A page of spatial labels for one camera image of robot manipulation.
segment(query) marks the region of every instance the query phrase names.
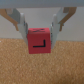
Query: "brown carpet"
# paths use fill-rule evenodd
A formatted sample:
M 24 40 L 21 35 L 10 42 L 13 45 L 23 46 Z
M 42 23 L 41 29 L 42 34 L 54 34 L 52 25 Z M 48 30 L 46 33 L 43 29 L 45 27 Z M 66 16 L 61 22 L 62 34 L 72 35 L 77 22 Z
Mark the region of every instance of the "brown carpet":
M 84 84 L 84 42 L 57 41 L 29 55 L 23 40 L 0 39 L 0 84 Z

